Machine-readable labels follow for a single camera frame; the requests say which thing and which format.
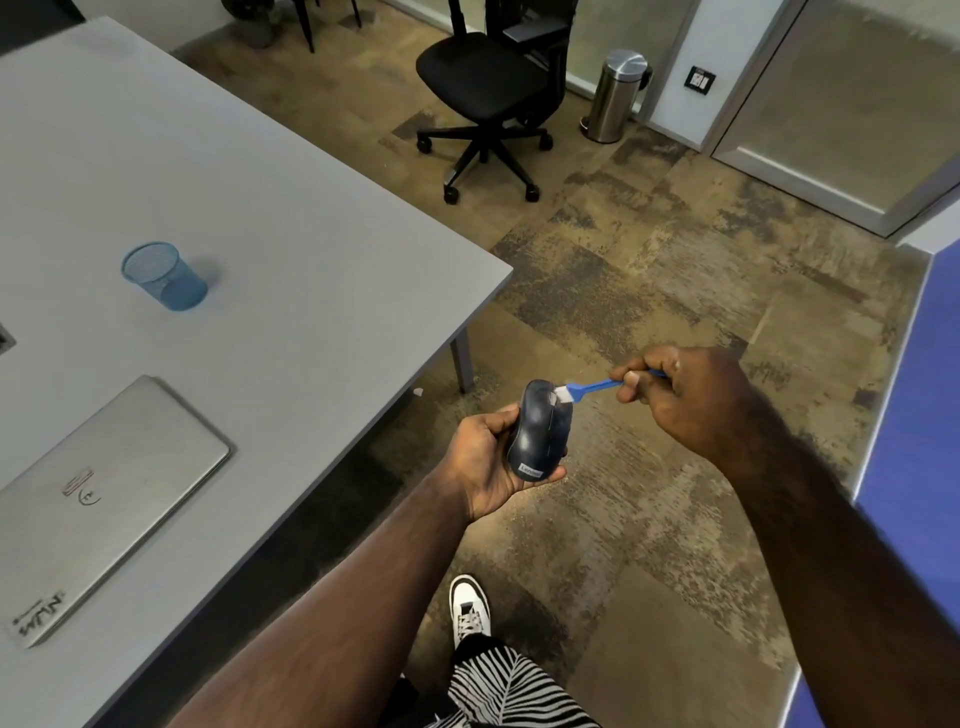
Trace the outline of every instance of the frosted glass panel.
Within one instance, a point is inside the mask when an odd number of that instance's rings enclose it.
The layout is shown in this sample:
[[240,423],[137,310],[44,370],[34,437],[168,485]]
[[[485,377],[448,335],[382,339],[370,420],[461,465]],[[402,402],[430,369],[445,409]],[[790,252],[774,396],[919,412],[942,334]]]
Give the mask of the frosted glass panel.
[[[446,0],[414,0],[418,5],[450,17],[450,5]],[[460,0],[460,10],[464,12],[467,27],[482,31],[484,29],[483,0]]]
[[958,49],[956,0],[831,3],[775,90],[752,95],[728,136],[887,210],[960,155]]
[[596,84],[607,54],[614,48],[628,48],[642,53],[654,73],[660,73],[690,2],[581,0],[573,21],[566,70]]

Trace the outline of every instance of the zebra print pants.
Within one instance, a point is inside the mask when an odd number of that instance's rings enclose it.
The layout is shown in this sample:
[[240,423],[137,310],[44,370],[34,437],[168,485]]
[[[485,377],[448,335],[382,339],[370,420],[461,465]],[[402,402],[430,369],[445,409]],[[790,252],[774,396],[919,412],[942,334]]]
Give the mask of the zebra print pants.
[[534,662],[485,635],[470,635],[457,647],[453,676],[443,700],[432,704],[422,701],[418,710],[390,721],[390,725],[598,728]]

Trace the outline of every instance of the potted plant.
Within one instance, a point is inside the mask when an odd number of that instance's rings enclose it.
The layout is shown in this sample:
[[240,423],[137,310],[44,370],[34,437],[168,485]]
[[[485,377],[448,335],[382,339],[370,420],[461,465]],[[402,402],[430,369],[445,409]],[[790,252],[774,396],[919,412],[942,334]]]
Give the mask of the potted plant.
[[224,8],[237,19],[237,35],[251,48],[266,48],[276,39],[271,20],[274,0],[221,0]]

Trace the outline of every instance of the floor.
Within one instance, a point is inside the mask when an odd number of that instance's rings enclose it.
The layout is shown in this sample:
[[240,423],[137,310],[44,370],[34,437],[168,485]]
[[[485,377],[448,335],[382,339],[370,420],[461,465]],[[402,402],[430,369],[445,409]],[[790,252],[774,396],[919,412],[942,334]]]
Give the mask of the floor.
[[[476,388],[444,354],[101,721],[160,725],[205,674],[305,589],[439,458],[457,421],[535,377],[591,381],[644,344],[740,356],[787,422],[848,482],[925,269],[788,195],[649,130],[583,139],[568,96],[556,139],[513,145],[542,189],[496,160],[443,202],[458,142],[415,147],[455,123],[414,72],[441,32],[371,0],[357,30],[344,0],[311,7],[317,54],[296,25],[266,51],[228,36],[187,63],[294,132],[511,263],[512,282],[469,328]],[[562,485],[472,526],[448,578],[475,573],[493,631],[540,662],[607,726],[772,726],[794,653],[732,490],[641,406],[578,405]],[[452,645],[444,587],[407,674],[440,686]]]

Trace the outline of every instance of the laptop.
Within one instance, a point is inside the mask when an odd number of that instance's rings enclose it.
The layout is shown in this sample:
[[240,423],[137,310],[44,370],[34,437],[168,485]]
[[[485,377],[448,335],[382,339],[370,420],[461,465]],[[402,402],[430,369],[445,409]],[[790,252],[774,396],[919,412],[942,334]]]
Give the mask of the laptop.
[[43,642],[230,455],[142,376],[0,491],[0,619]]

